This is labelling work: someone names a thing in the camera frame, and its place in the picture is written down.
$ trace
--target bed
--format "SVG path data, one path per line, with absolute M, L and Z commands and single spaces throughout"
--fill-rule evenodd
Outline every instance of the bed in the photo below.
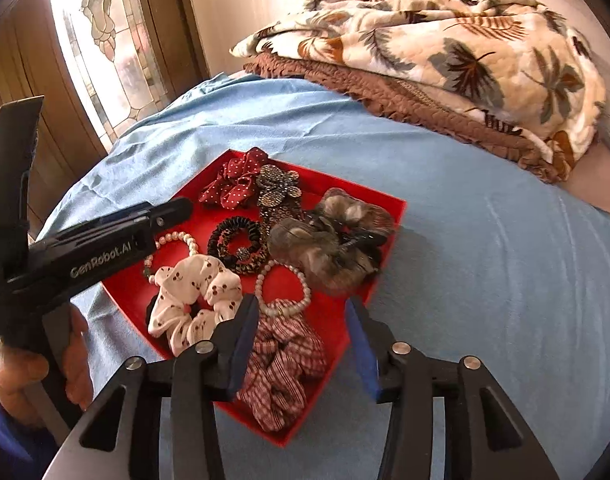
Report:
M 407 200 L 372 315 L 429 356 L 479 356 L 561 479 L 586 476 L 610 441 L 610 217 L 506 160 L 305 80 L 220 75 L 122 136 L 42 235 L 162 203 L 225 149 L 252 146 Z M 159 358 L 101 285 L 73 301 L 89 321 L 96 393 L 127 357 Z M 348 353 L 285 450 L 217 412 L 227 477 L 376 478 L 388 418 Z M 442 478 L 440 410 L 434 434 Z M 161 446 L 169 453 L 165 435 Z

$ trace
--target brown blanket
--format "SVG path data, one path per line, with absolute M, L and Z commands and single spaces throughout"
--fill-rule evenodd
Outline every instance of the brown blanket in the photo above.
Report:
M 245 65 L 245 71 L 265 78 L 304 77 L 330 90 L 347 94 L 360 101 L 378 117 L 401 123 L 417 124 L 449 135 L 461 142 L 472 143 L 484 150 L 517 163 L 543 182 L 560 180 L 554 164 L 541 158 L 541 153 L 528 139 L 511 132 L 498 131 L 498 121 L 488 125 L 443 108 L 430 99 L 411 81 L 365 72 L 320 61 L 289 59 L 264 52 Z

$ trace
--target stained glass window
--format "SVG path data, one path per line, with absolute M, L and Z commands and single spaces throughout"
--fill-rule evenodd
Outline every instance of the stained glass window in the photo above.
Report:
M 140 0 L 51 0 L 67 69 L 102 145 L 169 104 Z

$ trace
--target finger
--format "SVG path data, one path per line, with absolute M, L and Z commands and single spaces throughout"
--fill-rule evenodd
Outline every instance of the finger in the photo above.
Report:
M 20 392 L 28 384 L 42 381 L 49 370 L 45 357 L 0 342 L 0 391 Z
M 25 426 L 42 426 L 22 389 L 47 375 L 49 364 L 37 354 L 6 347 L 0 342 L 0 405 Z
M 63 375 L 67 381 L 74 380 L 82 370 L 87 370 L 87 348 L 82 335 L 71 333 L 69 346 L 63 352 Z
M 77 334 L 85 333 L 89 330 L 89 325 L 85 316 L 83 316 L 76 305 L 71 305 L 71 330 Z
M 94 396 L 94 388 L 92 380 L 89 377 L 89 370 L 82 370 L 78 377 L 67 381 L 65 392 L 70 402 L 78 404 L 81 409 L 86 410 Z

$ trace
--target white cherry print scrunchie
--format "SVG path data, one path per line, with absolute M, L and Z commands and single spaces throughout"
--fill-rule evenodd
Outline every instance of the white cherry print scrunchie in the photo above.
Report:
M 147 331 L 167 334 L 169 348 L 178 356 L 186 348 L 209 339 L 216 325 L 233 319 L 243 298 L 240 277 L 213 256 L 195 254 L 175 267 L 160 267 L 154 282 L 160 291 Z M 202 296 L 213 310 L 202 308 L 192 319 L 190 305 Z

